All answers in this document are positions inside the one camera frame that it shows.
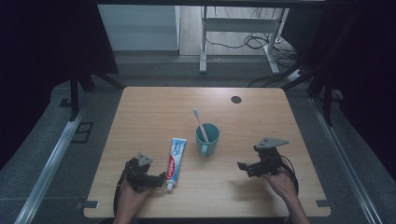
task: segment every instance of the metal rail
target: metal rail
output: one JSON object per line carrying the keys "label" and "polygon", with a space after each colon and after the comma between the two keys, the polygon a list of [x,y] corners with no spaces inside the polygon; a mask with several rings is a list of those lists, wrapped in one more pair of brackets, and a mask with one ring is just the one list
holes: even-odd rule
{"label": "metal rail", "polygon": [[58,140],[55,148],[53,149],[49,159],[47,161],[46,166],[40,174],[40,177],[35,182],[35,186],[30,192],[29,197],[27,198],[20,214],[15,221],[16,224],[20,223],[32,223],[33,218],[35,217],[35,213],[38,210],[41,202],[44,199],[45,194],[47,193],[47,189],[50,186],[52,178],[55,176],[56,171],[58,170],[59,164],[64,157],[64,153],[67,150],[67,147],[72,140],[73,134],[78,127],[81,118],[86,111],[89,99],[86,99],[79,110],[76,118],[72,121],[68,121],[64,132]]}
{"label": "metal rail", "polygon": [[318,100],[314,98],[310,98],[312,105],[315,108],[316,115],[318,117],[319,123],[322,126],[326,136],[328,137],[330,144],[332,145],[332,150],[335,154],[335,157],[340,162],[341,167],[344,170],[344,174],[346,175],[346,179],[349,182],[350,187],[352,188],[355,196],[361,205],[361,210],[364,215],[366,215],[367,221],[372,224],[382,223],[381,218],[376,212],[375,205],[370,199],[367,190],[364,188],[361,183],[358,175],[356,174],[353,166],[350,164],[349,158],[345,153],[340,141],[338,140],[334,130],[332,127],[328,125],[326,120],[323,118],[321,113],[321,107],[318,104]]}

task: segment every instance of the red logo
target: red logo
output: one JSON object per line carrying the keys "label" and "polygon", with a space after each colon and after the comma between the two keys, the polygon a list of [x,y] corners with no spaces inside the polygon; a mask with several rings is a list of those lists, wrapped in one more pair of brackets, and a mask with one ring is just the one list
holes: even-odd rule
{"label": "red logo", "polygon": [[175,172],[175,161],[173,157],[169,157],[168,172],[166,174],[166,179],[170,179]]}

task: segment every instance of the wall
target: wall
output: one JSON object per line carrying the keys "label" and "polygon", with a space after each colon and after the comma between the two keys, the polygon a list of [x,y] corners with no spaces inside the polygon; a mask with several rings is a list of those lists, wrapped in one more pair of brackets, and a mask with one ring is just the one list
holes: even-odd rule
{"label": "wall", "polygon": [[98,5],[113,50],[178,50],[179,7]]}

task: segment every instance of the teal cup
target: teal cup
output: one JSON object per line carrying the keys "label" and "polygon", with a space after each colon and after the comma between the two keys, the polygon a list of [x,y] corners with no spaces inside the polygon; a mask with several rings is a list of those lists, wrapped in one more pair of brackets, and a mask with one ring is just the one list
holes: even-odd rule
{"label": "teal cup", "polygon": [[212,155],[213,152],[215,152],[216,145],[218,144],[220,137],[220,131],[218,127],[211,123],[204,123],[202,126],[204,126],[209,143],[205,141],[204,135],[202,134],[201,128],[199,126],[195,132],[195,139],[197,143],[197,149],[201,156],[208,157]]}

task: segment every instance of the toothpaste cap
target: toothpaste cap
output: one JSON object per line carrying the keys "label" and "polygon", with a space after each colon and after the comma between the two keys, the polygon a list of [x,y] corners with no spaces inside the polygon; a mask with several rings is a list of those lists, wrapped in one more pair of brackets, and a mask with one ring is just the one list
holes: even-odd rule
{"label": "toothpaste cap", "polygon": [[172,189],[173,189],[173,184],[168,184],[168,185],[166,186],[166,188],[167,188],[168,190],[172,190]]}

